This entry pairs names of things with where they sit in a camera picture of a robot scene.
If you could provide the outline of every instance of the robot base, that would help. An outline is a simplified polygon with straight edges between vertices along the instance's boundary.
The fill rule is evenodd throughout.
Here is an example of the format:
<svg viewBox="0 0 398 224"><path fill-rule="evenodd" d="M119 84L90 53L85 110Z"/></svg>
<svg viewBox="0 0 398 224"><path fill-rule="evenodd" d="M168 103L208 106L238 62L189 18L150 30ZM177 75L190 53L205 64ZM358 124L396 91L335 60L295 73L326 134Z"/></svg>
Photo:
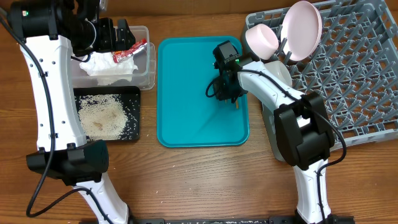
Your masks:
<svg viewBox="0 0 398 224"><path fill-rule="evenodd" d="M336 215L329 215L329 224L355 224L353 217L338 217ZM80 224L98 224L98 222L80 222ZM159 219L130 219L128 224L307 224L300 215L295 211L295 216L278 216L270 218L242 218L242 219L227 219L227 220L171 220L165 221Z"/></svg>

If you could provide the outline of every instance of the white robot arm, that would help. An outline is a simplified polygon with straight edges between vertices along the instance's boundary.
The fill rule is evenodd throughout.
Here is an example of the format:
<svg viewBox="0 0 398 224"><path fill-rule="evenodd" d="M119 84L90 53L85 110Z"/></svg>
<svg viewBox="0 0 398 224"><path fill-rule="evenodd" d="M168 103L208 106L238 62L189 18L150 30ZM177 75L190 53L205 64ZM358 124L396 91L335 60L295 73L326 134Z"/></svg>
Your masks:
<svg viewBox="0 0 398 224"><path fill-rule="evenodd" d="M218 100L232 99L234 102L237 97L249 91L272 112L273 116L270 119L273 120L273 130L267 131L276 132L277 139L279 138L276 150L294 167L298 192L297 213L301 222L321 223L323 217L318 201L317 172L321 166L328 163L329 152L325 150L329 151L334 144L331 130L325 133L316 130L319 125L315 124L317 122L315 117L303 113L305 108L297 103L307 95L279 80L264 63L253 60L252 55L240 56L230 42L217 46L213 55L216 58L215 68L220 69L220 76L212 82L214 95ZM287 97L281 89L297 100ZM316 98L312 103L315 105L316 102L321 111L323 109L322 115L325 116L326 110L320 96L313 94L311 98L313 100ZM323 213L327 217L331 214L331 210L326 199L325 174L326 171L323 169L320 177L320 193Z"/></svg>
<svg viewBox="0 0 398 224"><path fill-rule="evenodd" d="M87 143L76 112L70 60L72 51L79 57L92 52L128 50L135 38L126 20L119 20L115 29L111 19L99 18L100 0L79 1L77 15L72 13L74 7L70 0L48 4L14 2L7 17L12 28L9 32L20 42L29 68L37 110L38 152L26 157L27 165L40 174L49 167L47 177L62 179L65 185L79 190L100 224L132 223L129 207L108 177L109 157L104 141ZM52 112L43 78L51 96ZM50 123L54 134L50 134ZM38 213L31 215L28 208L27 215L34 217Z"/></svg>
<svg viewBox="0 0 398 224"><path fill-rule="evenodd" d="M301 96L304 94L300 91L294 90L284 82L280 81L270 71L268 71L262 62L251 62L243 66L243 69L265 73L274 79L275 82L277 82L296 99L301 99ZM238 80L239 84L244 90L251 92L261 101L263 105L267 106L267 109L271 111L275 111L281 105L289 105L294 103L292 99L286 97L278 88L275 87L272 82L265 77L250 72L238 72ZM297 123L300 128L308 125L309 122L310 119L303 119L301 116L297 118ZM311 164L307 170L302 170L298 166L294 166L294 174L298 192L297 212L303 218L305 223L319 223L322 221L322 213L318 205L317 171L319 168L321 168L321 166L327 163L328 159L320 159L319 161ZM323 169L320 181L322 204L325 216L327 217L331 213L331 210L326 198L325 173L326 169Z"/></svg>

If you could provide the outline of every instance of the black tray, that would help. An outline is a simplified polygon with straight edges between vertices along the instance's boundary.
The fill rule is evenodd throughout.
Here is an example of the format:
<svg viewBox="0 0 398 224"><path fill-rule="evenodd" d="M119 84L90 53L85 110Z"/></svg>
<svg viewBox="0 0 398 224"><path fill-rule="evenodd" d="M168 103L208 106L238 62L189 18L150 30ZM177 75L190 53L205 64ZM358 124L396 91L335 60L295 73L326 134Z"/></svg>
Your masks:
<svg viewBox="0 0 398 224"><path fill-rule="evenodd" d="M88 95L120 95L120 102L123 110L126 112L129 121L124 127L123 134L116 141L135 141L139 139L139 121L140 121L140 104L141 92L136 86L106 86L106 87L92 87L92 88L75 88L75 103L77 112L81 110L79 100Z"/></svg>

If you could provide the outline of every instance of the clear plastic container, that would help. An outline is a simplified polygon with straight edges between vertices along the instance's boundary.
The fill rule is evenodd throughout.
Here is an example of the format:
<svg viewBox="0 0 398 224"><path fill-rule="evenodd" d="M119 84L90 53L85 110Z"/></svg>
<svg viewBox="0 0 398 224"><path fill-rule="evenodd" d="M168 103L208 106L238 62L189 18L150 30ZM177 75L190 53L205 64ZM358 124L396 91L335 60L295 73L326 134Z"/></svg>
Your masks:
<svg viewBox="0 0 398 224"><path fill-rule="evenodd" d="M132 74L89 76L79 66L80 62L71 60L72 83L74 88L105 86L137 86L141 90L150 90L155 85L156 55L155 46L149 42L149 31L145 26L131 26L130 30L136 41L147 39L146 50L134 56L138 69Z"/></svg>

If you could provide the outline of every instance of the plastic tray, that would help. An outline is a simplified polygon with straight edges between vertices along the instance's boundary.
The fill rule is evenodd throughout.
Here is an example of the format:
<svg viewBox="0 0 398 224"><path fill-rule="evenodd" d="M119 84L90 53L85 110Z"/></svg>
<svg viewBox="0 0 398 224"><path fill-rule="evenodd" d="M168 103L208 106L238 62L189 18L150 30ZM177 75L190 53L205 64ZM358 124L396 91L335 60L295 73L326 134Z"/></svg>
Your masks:
<svg viewBox="0 0 398 224"><path fill-rule="evenodd" d="M236 109L230 101L205 95L219 75L213 50L226 40L242 52L239 40L230 36L175 38L160 44L157 137L164 146L234 146L249 137L246 96L238 100Z"/></svg>
<svg viewBox="0 0 398 224"><path fill-rule="evenodd" d="M290 62L280 50L271 60L288 66L295 89L323 97L330 121L348 146L398 138L398 54L392 41L398 27L386 3L337 0L313 5L323 22L318 48L301 62ZM242 35L245 52L251 50L244 38L248 29L264 23L279 37L288 10L249 14ZM267 130L270 115L264 108ZM277 149L275 134L267 133L271 147ZM335 139L332 149L341 148Z"/></svg>
<svg viewBox="0 0 398 224"><path fill-rule="evenodd" d="M79 62L71 60L72 83L74 88L89 88L101 86L100 83L112 83L110 86L137 86L141 90L150 90L155 85L156 55L155 46L149 42L149 31L145 26L131 26L130 30L136 40L146 38L146 50L134 56L134 63L138 70L126 75L103 75L91 77L82 70Z"/></svg>
<svg viewBox="0 0 398 224"><path fill-rule="evenodd" d="M88 95L117 95L118 97L116 99L118 99L122 104L123 110L128 117L128 121L123 129L123 133L120 135L120 138L110 141L135 141L139 139L141 92L138 87L75 88L73 89L73 92L75 94L75 103L78 113L81 110L80 100L86 98Z"/></svg>

